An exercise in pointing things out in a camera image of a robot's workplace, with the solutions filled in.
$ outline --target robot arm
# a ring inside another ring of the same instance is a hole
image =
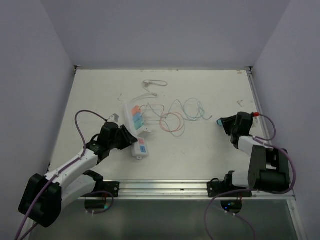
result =
[[[217,121],[231,137],[234,147],[250,157],[250,165],[248,171],[229,171],[223,181],[208,183],[216,194],[238,189],[283,192],[289,188],[289,162],[286,156],[277,149],[256,142],[250,135],[254,118],[258,116],[259,113],[238,112]]]
[[[124,125],[119,127],[115,122],[117,120],[106,121],[97,140],[94,136],[86,144],[85,152],[80,151],[46,175],[33,175],[26,186],[19,212],[25,215],[36,196],[51,181],[29,214],[29,218],[46,228],[55,222],[68,204],[85,194],[103,190],[103,177],[90,169],[107,158],[112,149],[123,150],[138,141]]]

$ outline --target white power strip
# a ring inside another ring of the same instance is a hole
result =
[[[145,158],[149,155],[145,137],[151,133],[151,131],[145,126],[140,107],[131,103],[125,103],[123,105],[123,111],[126,128],[138,139],[138,142],[135,142],[133,146],[131,146],[132,156],[139,160]]]

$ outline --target gray partition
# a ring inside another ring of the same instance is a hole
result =
[[[85,213],[84,201],[69,205],[49,228],[38,226],[31,240],[207,240],[204,210],[207,200],[117,200],[110,211]],[[239,213],[254,227],[259,240],[296,240],[286,200],[244,200]],[[250,240],[250,227],[225,214],[214,202],[207,215],[217,240]]]

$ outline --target blue label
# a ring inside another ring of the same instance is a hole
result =
[[[140,151],[141,151],[142,153],[146,153],[146,152],[147,152],[145,146],[140,146]]]

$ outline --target power strip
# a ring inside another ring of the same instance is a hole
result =
[[[123,111],[126,128],[138,139],[138,141],[131,146],[132,156],[141,160],[149,155],[145,137],[151,133],[151,131],[145,126],[145,121],[139,106],[125,103],[123,105]]]

